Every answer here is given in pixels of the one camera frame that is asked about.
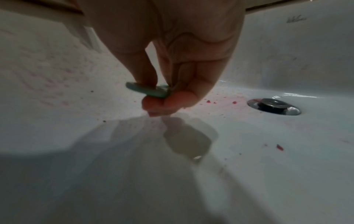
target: drain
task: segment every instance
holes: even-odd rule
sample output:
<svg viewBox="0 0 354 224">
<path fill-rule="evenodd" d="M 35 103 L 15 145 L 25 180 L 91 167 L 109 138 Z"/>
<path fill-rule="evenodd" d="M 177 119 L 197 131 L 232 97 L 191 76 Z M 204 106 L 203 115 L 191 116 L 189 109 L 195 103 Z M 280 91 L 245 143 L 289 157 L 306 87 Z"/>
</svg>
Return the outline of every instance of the drain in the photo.
<svg viewBox="0 0 354 224">
<path fill-rule="evenodd" d="M 257 110 L 273 113 L 273 114 L 281 114 L 281 115 L 299 115 L 301 111 L 294 107 L 291 104 L 288 104 L 281 100 L 276 99 L 253 99 L 249 100 L 247 104 Z"/>
</svg>

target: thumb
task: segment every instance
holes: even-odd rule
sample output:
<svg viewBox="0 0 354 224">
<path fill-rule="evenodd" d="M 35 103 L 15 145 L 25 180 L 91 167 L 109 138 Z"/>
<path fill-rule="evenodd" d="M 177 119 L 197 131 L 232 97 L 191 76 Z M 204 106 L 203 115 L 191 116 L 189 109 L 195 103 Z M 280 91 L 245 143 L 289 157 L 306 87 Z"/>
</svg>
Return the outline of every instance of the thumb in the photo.
<svg viewBox="0 0 354 224">
<path fill-rule="evenodd" d="M 136 53 L 111 52 L 131 72 L 137 83 L 152 87 L 156 86 L 156 70 L 145 50 Z"/>
</svg>

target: white porcelain surface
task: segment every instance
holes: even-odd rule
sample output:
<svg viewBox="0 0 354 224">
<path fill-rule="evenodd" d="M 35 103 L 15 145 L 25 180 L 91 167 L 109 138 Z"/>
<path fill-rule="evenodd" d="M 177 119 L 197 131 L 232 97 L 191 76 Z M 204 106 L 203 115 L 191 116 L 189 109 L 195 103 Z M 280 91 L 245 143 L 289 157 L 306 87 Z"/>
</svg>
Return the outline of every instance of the white porcelain surface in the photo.
<svg viewBox="0 0 354 224">
<path fill-rule="evenodd" d="M 161 119 L 83 18 L 0 1 L 0 223 L 352 223 L 353 11 L 247 15 L 213 91 Z M 270 97 L 302 114 L 246 104 Z"/>
</svg>

